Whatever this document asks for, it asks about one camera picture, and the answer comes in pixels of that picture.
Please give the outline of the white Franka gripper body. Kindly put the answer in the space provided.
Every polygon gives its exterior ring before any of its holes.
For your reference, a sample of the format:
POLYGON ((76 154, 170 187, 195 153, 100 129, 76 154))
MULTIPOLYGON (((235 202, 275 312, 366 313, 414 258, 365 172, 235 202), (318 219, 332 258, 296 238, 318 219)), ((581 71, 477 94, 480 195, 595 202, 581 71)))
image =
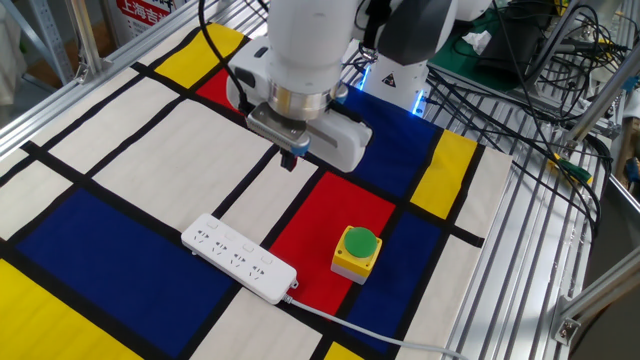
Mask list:
POLYGON ((257 37, 229 61, 249 104, 247 127, 298 158, 311 154, 342 172, 362 160, 372 129, 342 101, 344 84, 323 95, 289 93, 267 75, 269 40, 257 37))

